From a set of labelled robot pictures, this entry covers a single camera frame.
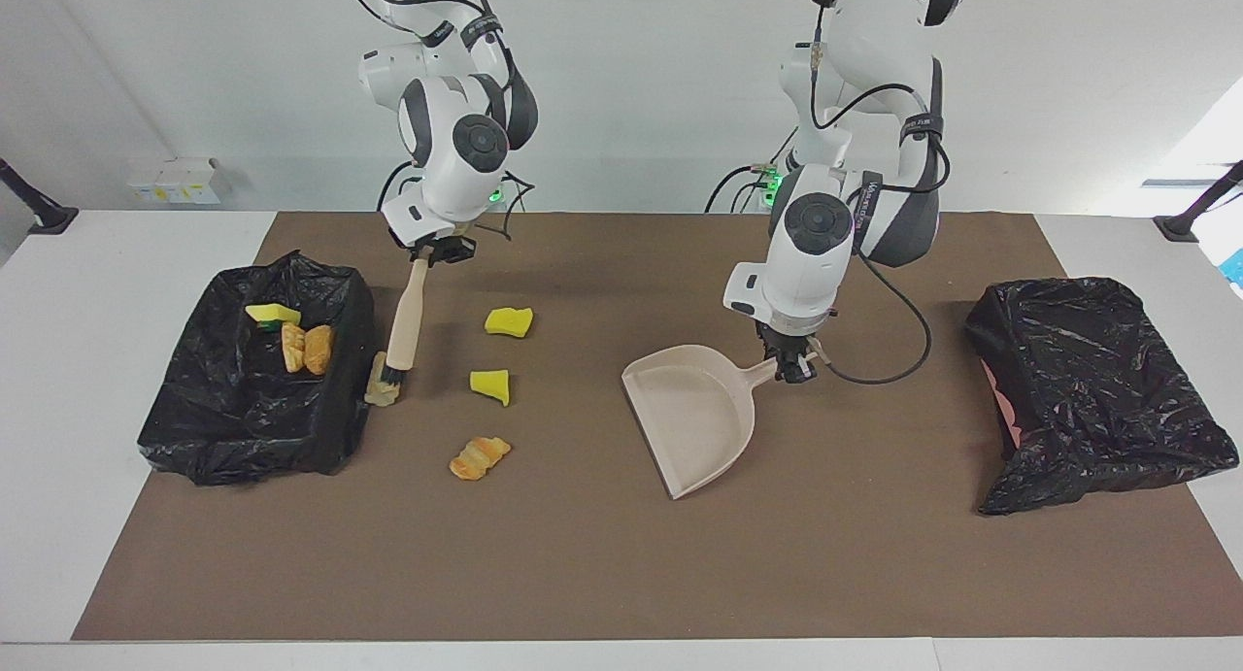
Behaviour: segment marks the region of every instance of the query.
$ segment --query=yellow sponge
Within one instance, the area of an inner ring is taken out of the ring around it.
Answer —
[[[302,313],[298,309],[290,309],[285,304],[250,304],[246,313],[260,324],[262,322],[288,322],[295,327],[302,324]]]
[[[492,309],[487,321],[484,322],[484,331],[487,331],[488,334],[506,334],[513,336],[515,339],[525,339],[534,318],[536,313],[530,307],[527,309],[512,307]]]
[[[471,373],[470,389],[472,393],[500,400],[501,406],[510,406],[510,370]]]

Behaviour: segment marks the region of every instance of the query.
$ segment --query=black plastic bag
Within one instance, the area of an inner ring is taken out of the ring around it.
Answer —
[[[1110,278],[989,287],[967,336],[997,391],[1004,472],[986,516],[1157,488],[1237,467],[1131,290]]]
[[[267,303],[298,309],[303,329],[333,327],[323,378],[286,372],[281,334],[259,329],[245,312]],[[353,455],[367,422],[363,393],[375,344],[372,291],[358,270],[319,265],[298,251],[225,270],[186,322],[139,450],[153,467],[200,486],[333,472]]]

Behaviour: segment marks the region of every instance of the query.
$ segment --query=bread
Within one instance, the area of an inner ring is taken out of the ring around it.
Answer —
[[[512,450],[510,444],[501,437],[471,437],[461,455],[449,463],[449,471],[459,480],[475,482],[481,480],[488,468],[496,467],[510,450]]]
[[[306,339],[306,365],[314,375],[323,375],[328,372],[328,363],[332,362],[332,327],[314,327],[307,331]]]
[[[281,324],[281,353],[285,355],[285,369],[297,373],[305,367],[307,333],[296,324]]]

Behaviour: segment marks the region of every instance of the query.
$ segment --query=beige dustpan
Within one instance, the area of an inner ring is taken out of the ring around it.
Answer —
[[[742,455],[756,427],[751,391],[776,374],[776,358],[741,370],[692,344],[626,367],[622,380],[670,497],[716,480]]]

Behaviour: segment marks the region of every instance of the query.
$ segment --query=table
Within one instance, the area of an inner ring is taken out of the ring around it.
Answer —
[[[5,406],[0,415],[0,436],[4,436],[0,490],[10,506],[4,514],[4,531],[14,534],[0,552],[0,600],[5,601],[0,606],[0,639],[42,642],[67,639],[145,477],[145,465],[133,451],[132,439],[163,374],[168,349],[175,343],[205,278],[219,268],[250,263],[270,222],[271,215],[262,214],[88,211],[68,236],[26,242],[0,268],[0,309],[37,311],[6,312],[0,318],[0,357],[6,359],[0,369],[0,401]],[[1233,358],[1243,358],[1238,353],[1243,342],[1229,334],[1232,327],[1243,322],[1243,304],[1207,260],[1193,247],[1167,245],[1146,220],[1043,216],[1040,225],[1071,276],[1109,273],[1131,285],[1146,299],[1154,322],[1219,422],[1234,435],[1243,435],[1243,410],[1233,406],[1231,396]],[[158,304],[152,303],[153,296]],[[1206,326],[1207,318],[1213,318],[1213,324]],[[148,342],[143,353],[107,344],[118,333],[135,332]],[[51,338],[57,343],[31,344],[31,338]],[[92,349],[97,365],[109,367],[109,383],[98,383],[86,369],[66,373],[75,368],[70,359],[86,349]],[[47,391],[48,386],[76,393],[78,401],[62,404],[56,393]],[[1243,516],[1234,512],[1232,503],[1243,496],[1243,477],[1238,472],[1209,477],[1192,490],[1238,568],[1243,562]],[[507,660],[502,667],[541,664],[552,667],[584,659],[574,655],[624,661],[636,659],[628,655],[638,654],[651,665],[679,659],[691,667],[697,667],[697,660],[702,667],[720,669],[745,659],[737,650],[748,647],[750,652],[772,660],[766,662],[769,667],[803,666],[817,659],[845,661],[843,655],[848,654],[863,655],[853,657],[858,666],[892,669],[935,669],[927,664],[936,664],[937,659],[942,669],[982,669],[1002,660],[1011,667],[1022,667],[1016,666],[1022,659],[1043,659],[1040,666],[1033,667],[1047,667],[1050,659],[1059,660],[1059,665],[1075,659],[1084,664],[1093,659],[1115,664],[1119,661],[1115,654],[1126,652],[1136,656],[1131,667],[1168,667],[1170,660],[1177,659],[1182,667],[1211,669],[1237,659],[1243,650],[1241,640],[619,644],[607,650],[592,645],[466,644],[454,647],[447,656],[438,656],[445,654],[439,645],[418,644],[329,645],[337,650],[333,655],[344,656],[326,655],[326,647],[317,644],[198,645],[194,656],[237,659],[229,655],[241,654],[255,660],[296,660],[314,654],[317,660],[357,662],[379,655],[374,659],[418,660],[428,667],[469,667],[456,664],[471,659],[480,662],[482,657],[472,655],[492,654]],[[168,659],[160,654],[184,659],[175,645],[5,645],[0,647],[0,662],[9,659],[24,667],[40,664],[103,667],[108,659],[121,657],[131,667],[159,666],[160,659]],[[900,654],[910,656],[886,656]]]

